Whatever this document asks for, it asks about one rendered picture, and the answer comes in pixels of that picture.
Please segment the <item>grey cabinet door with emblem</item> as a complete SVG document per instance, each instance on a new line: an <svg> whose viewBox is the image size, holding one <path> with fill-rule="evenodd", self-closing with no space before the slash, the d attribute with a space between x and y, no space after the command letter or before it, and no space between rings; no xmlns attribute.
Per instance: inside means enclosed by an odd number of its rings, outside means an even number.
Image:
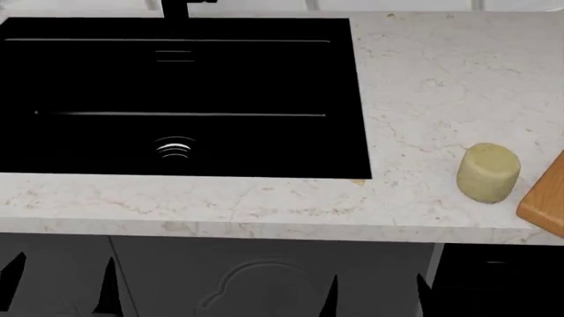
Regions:
<svg viewBox="0 0 564 317"><path fill-rule="evenodd" d="M114 237L139 317L416 317L428 243Z"/></svg>

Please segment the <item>wooden cutting board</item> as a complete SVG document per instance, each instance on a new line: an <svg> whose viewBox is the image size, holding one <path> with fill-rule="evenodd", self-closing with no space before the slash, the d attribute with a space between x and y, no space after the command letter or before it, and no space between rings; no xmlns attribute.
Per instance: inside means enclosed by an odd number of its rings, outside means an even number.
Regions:
<svg viewBox="0 0 564 317"><path fill-rule="evenodd" d="M564 150L521 200L516 215L564 239Z"/></svg>

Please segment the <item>pale yellow cheese block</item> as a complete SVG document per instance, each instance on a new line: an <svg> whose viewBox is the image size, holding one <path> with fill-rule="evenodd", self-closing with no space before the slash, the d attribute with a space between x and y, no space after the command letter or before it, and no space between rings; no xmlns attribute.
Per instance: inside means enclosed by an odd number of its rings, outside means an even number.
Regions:
<svg viewBox="0 0 564 317"><path fill-rule="evenodd" d="M474 144L464 153L456 174L458 189L479 203L499 203L514 189L521 171L517 155L492 143Z"/></svg>

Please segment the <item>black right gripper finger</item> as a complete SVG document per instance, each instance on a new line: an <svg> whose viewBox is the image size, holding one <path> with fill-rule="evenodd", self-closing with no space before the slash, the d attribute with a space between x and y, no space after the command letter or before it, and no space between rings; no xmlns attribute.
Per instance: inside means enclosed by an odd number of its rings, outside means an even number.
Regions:
<svg viewBox="0 0 564 317"><path fill-rule="evenodd" d="M320 317L336 317L338 305L338 276L334 276L327 294L327 298L320 311Z"/></svg>
<svg viewBox="0 0 564 317"><path fill-rule="evenodd" d="M421 274L416 276L416 280L422 317L435 317L434 295L431 287Z"/></svg>

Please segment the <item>black kitchen sink basin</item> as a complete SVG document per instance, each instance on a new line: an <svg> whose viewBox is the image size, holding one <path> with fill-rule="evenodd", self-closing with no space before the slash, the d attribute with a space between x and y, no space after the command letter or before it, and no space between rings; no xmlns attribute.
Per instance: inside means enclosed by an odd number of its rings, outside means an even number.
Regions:
<svg viewBox="0 0 564 317"><path fill-rule="evenodd" d="M349 20L8 18L0 173L370 179Z"/></svg>

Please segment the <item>sink drain strainer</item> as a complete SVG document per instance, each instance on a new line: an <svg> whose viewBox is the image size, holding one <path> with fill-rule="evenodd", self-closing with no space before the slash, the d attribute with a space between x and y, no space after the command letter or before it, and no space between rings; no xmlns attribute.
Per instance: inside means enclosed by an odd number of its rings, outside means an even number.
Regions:
<svg viewBox="0 0 564 317"><path fill-rule="evenodd" d="M187 136L165 136L152 142L155 155L158 158L188 159L197 141Z"/></svg>

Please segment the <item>plain grey cabinet door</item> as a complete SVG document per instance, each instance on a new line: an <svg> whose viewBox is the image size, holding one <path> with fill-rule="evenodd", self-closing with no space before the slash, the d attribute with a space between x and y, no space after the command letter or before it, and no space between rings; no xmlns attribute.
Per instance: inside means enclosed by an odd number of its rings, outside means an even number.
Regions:
<svg viewBox="0 0 564 317"><path fill-rule="evenodd" d="M26 266L10 309L0 317L139 317L106 236L0 233L0 270L19 253ZM122 313L93 313L114 258Z"/></svg>

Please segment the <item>black under-counter appliance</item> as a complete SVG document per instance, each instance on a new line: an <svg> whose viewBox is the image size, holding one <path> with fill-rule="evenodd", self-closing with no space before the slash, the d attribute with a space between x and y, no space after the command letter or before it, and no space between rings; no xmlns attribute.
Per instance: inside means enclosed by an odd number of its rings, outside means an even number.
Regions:
<svg viewBox="0 0 564 317"><path fill-rule="evenodd" d="M434 317L564 317L564 246L447 244Z"/></svg>

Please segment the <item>black sink faucet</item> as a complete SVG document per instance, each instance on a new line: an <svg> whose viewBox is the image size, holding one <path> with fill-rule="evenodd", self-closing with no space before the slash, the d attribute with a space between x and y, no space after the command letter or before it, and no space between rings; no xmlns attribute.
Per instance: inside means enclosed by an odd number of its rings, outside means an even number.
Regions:
<svg viewBox="0 0 564 317"><path fill-rule="evenodd" d="M160 0L164 18L169 20L189 19L189 4L215 4L218 0Z"/></svg>

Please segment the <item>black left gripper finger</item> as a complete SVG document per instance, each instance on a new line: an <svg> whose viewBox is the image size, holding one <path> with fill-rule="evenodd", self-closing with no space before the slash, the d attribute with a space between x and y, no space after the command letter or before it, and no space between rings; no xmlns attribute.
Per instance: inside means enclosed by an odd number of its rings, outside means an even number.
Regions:
<svg viewBox="0 0 564 317"><path fill-rule="evenodd" d="M99 300L93 313L122 313L114 258L109 258L105 268Z"/></svg>
<svg viewBox="0 0 564 317"><path fill-rule="evenodd" d="M26 266L25 253L19 253L0 270L0 312L7 312Z"/></svg>

